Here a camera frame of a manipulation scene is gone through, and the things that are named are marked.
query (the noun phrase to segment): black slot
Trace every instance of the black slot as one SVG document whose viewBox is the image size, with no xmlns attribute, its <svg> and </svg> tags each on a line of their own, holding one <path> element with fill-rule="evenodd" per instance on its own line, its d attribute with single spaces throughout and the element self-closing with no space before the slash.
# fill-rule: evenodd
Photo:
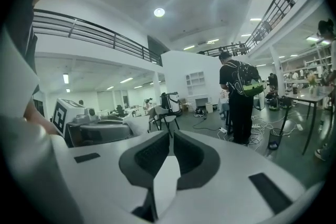
<svg viewBox="0 0 336 224">
<path fill-rule="evenodd" d="M 292 204 L 291 200 L 264 173 L 252 175 L 248 178 L 257 188 L 274 214 L 280 213 Z"/>
</svg>

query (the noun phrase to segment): floor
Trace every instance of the floor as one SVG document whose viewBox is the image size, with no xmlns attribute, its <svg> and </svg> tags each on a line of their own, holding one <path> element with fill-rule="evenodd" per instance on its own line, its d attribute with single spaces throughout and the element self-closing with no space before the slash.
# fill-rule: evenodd
<svg viewBox="0 0 336 224">
<path fill-rule="evenodd" d="M 312 109 L 310 110 L 310 116 L 306 120 L 307 112 L 308 106 L 304 104 L 297 104 L 291 109 L 289 114 L 289 119 L 291 120 L 287 120 L 284 131 L 289 132 L 293 130 L 296 127 L 296 124 L 301 124 L 303 131 L 295 129 L 290 134 L 283 136 L 280 146 L 276 151 L 270 151 L 267 148 L 270 132 L 269 129 L 265 129 L 263 136 L 253 135 L 253 137 L 258 138 L 259 140 L 261 139 L 261 141 L 256 145 L 249 145 L 249 147 L 251 150 L 255 150 L 259 154 L 264 155 L 266 158 L 287 170 L 289 173 L 294 175 L 295 178 L 301 181 L 303 185 L 309 188 L 324 179 L 331 165 L 331 162 L 323 162 L 314 156 L 314 151 L 325 143 L 323 140 L 327 135 L 330 121 L 329 117 L 327 117 L 324 123 L 324 129 L 319 133 L 318 128 L 322 110 L 317 111 L 313 135 L 306 153 L 302 155 L 303 147 L 306 143 L 312 120 Z M 270 111 L 266 106 L 262 111 L 254 109 L 253 115 L 262 117 L 265 122 L 273 123 L 273 128 L 281 128 L 281 119 L 285 115 L 285 110 L 276 112 Z M 218 129 L 222 127 L 223 124 L 223 121 L 219 118 L 218 111 L 208 114 L 206 120 L 203 120 L 203 118 L 195 118 L 193 112 L 185 112 L 177 118 L 177 121 L 181 130 L 196 132 L 217 139 L 224 139 L 224 134 L 222 132 L 218 133 Z M 262 121 L 256 119 L 253 123 L 258 124 L 262 123 Z M 175 123 L 171 123 L 170 127 L 171 130 L 176 129 Z M 225 139 L 228 140 L 231 137 L 232 136 L 226 136 Z M 171 143 L 169 155 L 174 155 L 173 143 Z"/>
</svg>

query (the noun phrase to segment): sleeve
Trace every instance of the sleeve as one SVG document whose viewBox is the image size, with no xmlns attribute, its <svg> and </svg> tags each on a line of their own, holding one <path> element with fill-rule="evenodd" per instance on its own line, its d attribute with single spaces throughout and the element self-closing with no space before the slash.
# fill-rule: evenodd
<svg viewBox="0 0 336 224">
<path fill-rule="evenodd" d="M 219 71 L 219 84 L 226 84 L 227 83 L 227 74 L 224 67 L 222 67 Z"/>
</svg>

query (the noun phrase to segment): desk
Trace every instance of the desk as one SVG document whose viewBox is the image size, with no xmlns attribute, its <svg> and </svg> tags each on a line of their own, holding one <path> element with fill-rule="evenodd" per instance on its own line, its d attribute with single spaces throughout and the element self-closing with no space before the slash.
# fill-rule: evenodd
<svg viewBox="0 0 336 224">
<path fill-rule="evenodd" d="M 305 88 L 305 89 L 298 89 L 298 93 L 297 94 L 293 94 L 290 93 L 288 94 L 286 97 L 292 99 L 292 100 L 298 100 L 301 102 L 306 102 L 309 103 L 309 107 L 308 107 L 308 113 L 307 113 L 307 119 L 309 116 L 309 112 L 310 112 L 310 105 L 314 104 L 314 108 L 313 108 L 313 119 L 310 125 L 310 131 L 309 131 L 309 135 L 305 144 L 305 147 L 303 149 L 302 154 L 304 155 L 307 147 L 309 145 L 310 139 L 311 139 L 311 135 L 313 132 L 313 128 L 314 128 L 314 123 L 315 123 L 315 117 L 316 117 L 316 110 L 317 110 L 317 103 L 319 101 L 321 101 L 323 98 L 327 97 L 333 90 L 333 87 L 319 87 L 319 95 L 316 97 L 313 97 L 310 93 L 309 93 L 309 88 Z M 287 107 L 286 109 L 286 114 L 285 114 L 285 118 L 281 127 L 281 131 L 280 131 L 280 135 L 282 134 L 282 131 L 284 130 L 284 126 L 287 120 L 287 116 L 288 116 L 288 111 L 289 111 L 290 107 Z"/>
</svg>

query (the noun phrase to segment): metal railing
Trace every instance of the metal railing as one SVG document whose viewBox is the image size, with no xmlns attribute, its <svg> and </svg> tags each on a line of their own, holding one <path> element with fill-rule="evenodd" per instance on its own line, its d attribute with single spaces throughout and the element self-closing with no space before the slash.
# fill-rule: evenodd
<svg viewBox="0 0 336 224">
<path fill-rule="evenodd" d="M 246 55 L 248 52 L 245 43 L 238 43 L 238 44 L 228 45 L 225 47 L 219 47 L 219 48 L 210 49 L 210 50 L 203 50 L 202 52 L 204 52 L 204 55 L 217 57 L 221 54 L 222 51 L 226 51 L 233 56 Z"/>
<path fill-rule="evenodd" d="M 298 0 L 273 0 L 251 36 L 245 42 L 251 51 L 262 41 L 288 14 Z"/>
<path fill-rule="evenodd" d="M 95 43 L 162 66 L 161 56 L 141 44 L 106 27 L 73 16 L 34 9 L 33 28 L 37 34 L 62 36 Z"/>
</svg>

